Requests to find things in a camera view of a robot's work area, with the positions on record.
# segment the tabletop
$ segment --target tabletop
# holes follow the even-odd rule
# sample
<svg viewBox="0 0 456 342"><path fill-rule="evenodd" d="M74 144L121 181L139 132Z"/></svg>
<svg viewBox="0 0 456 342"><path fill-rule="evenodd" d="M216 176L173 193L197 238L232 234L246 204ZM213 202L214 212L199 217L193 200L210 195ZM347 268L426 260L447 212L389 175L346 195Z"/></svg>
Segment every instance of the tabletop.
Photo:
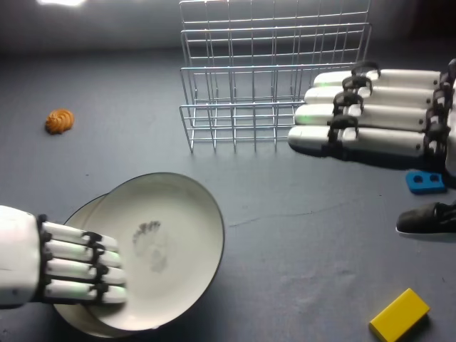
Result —
<svg viewBox="0 0 456 342"><path fill-rule="evenodd" d="M448 41L373 42L382 68L443 71ZM178 172L217 199L226 224L219 272L184 315L131 341L377 341L368 322L407 288L431 307L410 341L454 341L456 246L395 231L398 215L450 203L412 195L404 170L294 152L286 142L195 145L189 152L181 50L0 61L0 204L63 223L116 185ZM72 130L43 129L70 108ZM45 304L0 311L0 341L92 341Z"/></svg>

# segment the plate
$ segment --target plate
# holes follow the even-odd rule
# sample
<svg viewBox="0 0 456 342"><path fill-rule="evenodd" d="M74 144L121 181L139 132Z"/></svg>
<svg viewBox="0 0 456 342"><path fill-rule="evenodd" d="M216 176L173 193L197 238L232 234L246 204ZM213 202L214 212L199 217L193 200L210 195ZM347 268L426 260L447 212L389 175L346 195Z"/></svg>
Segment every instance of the plate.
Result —
<svg viewBox="0 0 456 342"><path fill-rule="evenodd" d="M89 306L103 323L139 331L177 318L203 295L217 272L224 224L211 194L174 173L136 177L106 195L84 230L117 239L127 302Z"/></svg>
<svg viewBox="0 0 456 342"><path fill-rule="evenodd" d="M78 209L77 212L71 215L65 224L81 229L90 213L103 198L104 195L90 201ZM88 333L89 335L104 338L119 338L133 334L132 331L122 331L101 323L82 305L56 304L54 307L63 319L72 327L84 333Z"/></svg>

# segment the blue object with holes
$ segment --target blue object with holes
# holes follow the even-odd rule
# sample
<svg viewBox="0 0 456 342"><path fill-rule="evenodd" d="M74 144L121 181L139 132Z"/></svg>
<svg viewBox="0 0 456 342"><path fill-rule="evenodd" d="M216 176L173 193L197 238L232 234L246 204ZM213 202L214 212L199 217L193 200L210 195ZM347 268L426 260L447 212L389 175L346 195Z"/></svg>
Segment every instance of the blue object with holes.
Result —
<svg viewBox="0 0 456 342"><path fill-rule="evenodd" d="M447 188L438 173L412 171L405 176L408 189L416 195L446 192Z"/></svg>

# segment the metal wire basket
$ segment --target metal wire basket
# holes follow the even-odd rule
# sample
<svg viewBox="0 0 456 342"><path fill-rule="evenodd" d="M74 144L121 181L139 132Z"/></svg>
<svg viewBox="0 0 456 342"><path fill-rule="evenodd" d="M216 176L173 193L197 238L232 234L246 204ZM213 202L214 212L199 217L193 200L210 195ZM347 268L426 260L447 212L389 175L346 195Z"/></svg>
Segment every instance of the metal wire basket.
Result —
<svg viewBox="0 0 456 342"><path fill-rule="evenodd" d="M195 142L286 138L316 75L364 59L371 1L185 0L180 2L180 106Z"/></svg>

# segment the gray background wall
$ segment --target gray background wall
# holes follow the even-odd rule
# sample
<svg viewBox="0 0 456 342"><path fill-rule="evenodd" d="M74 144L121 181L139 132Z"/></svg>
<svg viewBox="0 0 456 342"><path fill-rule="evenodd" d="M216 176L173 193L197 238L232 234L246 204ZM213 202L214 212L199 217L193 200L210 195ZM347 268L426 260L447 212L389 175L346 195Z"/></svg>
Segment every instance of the gray background wall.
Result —
<svg viewBox="0 0 456 342"><path fill-rule="evenodd" d="M357 1L366 0L345 0L345 3ZM333 11L337 11L339 0L325 2L329 6L333 2ZM282 10L296 8L296 0L276 0L276 3ZM406 36L412 27L416 4L414 0L373 0L369 18L373 39ZM306 1L306 6L309 11L315 11L318 1ZM237 16L236 6L233 11L233 16ZM42 6L36 0L0 1L0 52L3 53L179 46L181 27L178 0L87 0L77 8Z"/></svg>

